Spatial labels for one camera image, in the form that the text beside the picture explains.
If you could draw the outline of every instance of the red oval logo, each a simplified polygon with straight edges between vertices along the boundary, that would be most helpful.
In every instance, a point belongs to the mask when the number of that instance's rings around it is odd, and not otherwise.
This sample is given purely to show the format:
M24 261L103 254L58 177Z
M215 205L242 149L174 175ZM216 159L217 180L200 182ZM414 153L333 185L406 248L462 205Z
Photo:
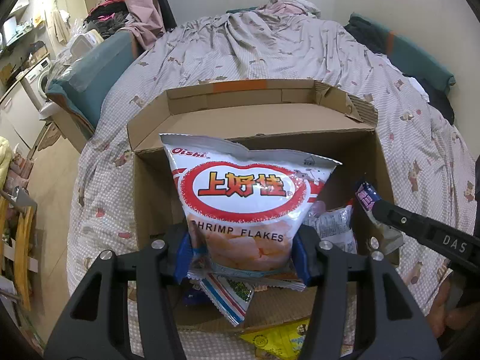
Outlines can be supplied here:
M307 185L280 166L211 161L188 171L179 192L185 204L203 216L246 223L279 218L297 209L310 194Z

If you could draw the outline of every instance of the washing machine door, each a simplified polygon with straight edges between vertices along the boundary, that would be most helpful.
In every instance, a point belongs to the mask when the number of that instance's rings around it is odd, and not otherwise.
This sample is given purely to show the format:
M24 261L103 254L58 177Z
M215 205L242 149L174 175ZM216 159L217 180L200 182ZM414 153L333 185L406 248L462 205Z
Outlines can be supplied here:
M37 81L37 84L38 84L38 93L39 95L44 99L46 100L47 99L47 95L45 94L45 89L47 87L47 78L48 78L48 75L49 75L49 70L44 70L40 73L40 76L38 77L38 81Z

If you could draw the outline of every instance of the yellow snack package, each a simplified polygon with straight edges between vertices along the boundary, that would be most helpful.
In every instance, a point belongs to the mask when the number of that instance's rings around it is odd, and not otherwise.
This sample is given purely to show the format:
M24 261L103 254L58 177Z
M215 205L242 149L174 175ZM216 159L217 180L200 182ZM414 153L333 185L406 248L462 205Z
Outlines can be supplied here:
M302 349L309 321L303 319L254 333L245 333L241 334L240 338L281 359L294 360Z

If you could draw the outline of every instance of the patterned bed sheet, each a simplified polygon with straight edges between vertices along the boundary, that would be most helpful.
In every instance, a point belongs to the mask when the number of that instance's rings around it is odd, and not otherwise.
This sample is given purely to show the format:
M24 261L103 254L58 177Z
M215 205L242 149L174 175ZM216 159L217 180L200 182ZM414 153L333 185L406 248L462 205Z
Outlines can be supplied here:
M70 292L102 250L136 250L126 123L164 90L181 86L313 78L366 99L378 109L377 135L396 204L473 232L475 163L458 130L381 56L319 17L301 0L202 17L166 33L128 67L105 98L94 137L80 156L68 234ZM398 273L424 313L446 271L442 256L405 237ZM128 307L131 346L141 353L136 303L129 300ZM227 334L180 335L189 359L204 359L205 349L212 358L255 358L253 346Z

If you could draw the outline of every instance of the cardboard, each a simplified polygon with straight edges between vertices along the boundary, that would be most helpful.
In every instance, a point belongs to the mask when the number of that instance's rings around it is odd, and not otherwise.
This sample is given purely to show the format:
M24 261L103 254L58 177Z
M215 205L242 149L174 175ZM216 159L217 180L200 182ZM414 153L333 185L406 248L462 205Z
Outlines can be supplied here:
M134 210L139 248L161 237L184 214L159 133L208 135L239 142L250 149L294 149L343 163L323 188L328 209L354 196L365 176L381 196L393 201L375 127L372 104L312 79L261 79L207 83L170 89L155 98L127 126L134 156ZM381 234L356 206L352 226L360 253ZM398 253L390 261L398 263ZM234 328L211 306L186 307L171 288L181 329L249 331L310 316L315 288L301 293L280 288L256 293L245 321Z

